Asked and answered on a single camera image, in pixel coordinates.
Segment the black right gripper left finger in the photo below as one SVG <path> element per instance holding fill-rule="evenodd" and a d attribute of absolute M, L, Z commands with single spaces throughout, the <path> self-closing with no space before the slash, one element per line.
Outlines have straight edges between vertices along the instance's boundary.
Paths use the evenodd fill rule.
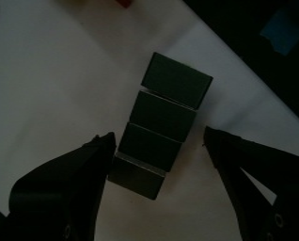
<path fill-rule="evenodd" d="M 16 181 L 8 241 L 93 241 L 114 149 L 112 133 L 94 137 Z"/>

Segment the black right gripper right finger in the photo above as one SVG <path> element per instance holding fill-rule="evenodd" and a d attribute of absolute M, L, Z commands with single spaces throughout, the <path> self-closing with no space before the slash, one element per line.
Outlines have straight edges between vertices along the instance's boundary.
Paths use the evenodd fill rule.
<path fill-rule="evenodd" d="M 299 241 L 299 156 L 204 129 L 243 241 Z"/>

